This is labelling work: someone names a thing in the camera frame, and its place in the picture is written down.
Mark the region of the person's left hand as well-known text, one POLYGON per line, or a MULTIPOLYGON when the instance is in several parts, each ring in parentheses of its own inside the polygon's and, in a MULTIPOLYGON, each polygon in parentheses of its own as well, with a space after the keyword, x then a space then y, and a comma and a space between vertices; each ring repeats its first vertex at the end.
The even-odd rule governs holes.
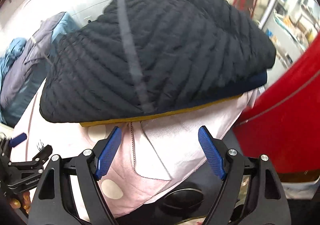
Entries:
POLYGON ((25 191, 20 195, 15 195, 13 198, 10 199, 9 204, 13 209, 23 208, 24 211, 27 214, 29 214, 31 208, 30 192, 25 191))

